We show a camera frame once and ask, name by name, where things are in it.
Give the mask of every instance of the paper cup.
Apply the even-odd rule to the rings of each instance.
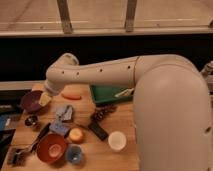
[[[126,136],[120,131],[112,132],[108,137],[108,144],[114,152],[120,152],[126,146]]]

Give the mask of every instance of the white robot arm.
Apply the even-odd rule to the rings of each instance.
[[[210,171],[211,100],[205,80],[187,59],[137,56],[79,66],[75,56],[64,54],[46,77],[50,95],[73,83],[135,87],[141,171]]]

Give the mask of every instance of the orange object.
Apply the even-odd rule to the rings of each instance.
[[[62,92],[61,96],[65,99],[69,99],[69,100],[81,100],[80,94]]]
[[[59,160],[67,148],[66,140],[58,134],[47,134],[38,144],[38,158],[48,164],[52,164]]]
[[[73,128],[69,133],[69,138],[73,143],[79,144],[84,140],[84,133],[80,128]]]

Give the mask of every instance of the wooden table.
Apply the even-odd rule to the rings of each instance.
[[[33,89],[43,89],[42,84],[36,84]],[[54,111],[62,104],[71,104],[75,110],[75,121],[81,124],[89,123],[89,116],[94,112],[95,105],[92,102],[88,85],[68,85],[64,91],[80,93],[81,100],[67,100],[61,95],[55,96],[51,103],[38,112],[39,120],[42,125],[55,119]],[[29,116],[23,113],[19,126],[11,142],[12,147],[26,147],[36,138],[38,132],[32,131],[24,125],[25,118]],[[113,152],[107,140],[100,141],[93,132],[85,132],[85,141],[80,146],[84,153],[84,162],[81,165],[72,165],[63,162],[57,165],[48,165],[41,162],[37,155],[31,155],[27,158],[24,167],[11,167],[7,165],[8,154],[5,158],[2,171],[49,171],[49,170],[83,170],[83,171],[137,171],[139,170],[139,157],[137,155],[135,129],[132,117],[132,102],[120,103],[117,110],[109,114],[105,120],[100,123],[108,133],[116,130],[124,132],[127,136],[127,146],[120,152]]]

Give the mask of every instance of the yellow sponge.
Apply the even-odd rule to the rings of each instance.
[[[46,106],[51,100],[52,100],[52,98],[51,98],[47,93],[43,92],[43,93],[41,94],[41,97],[40,97],[38,103],[39,103],[41,106]]]

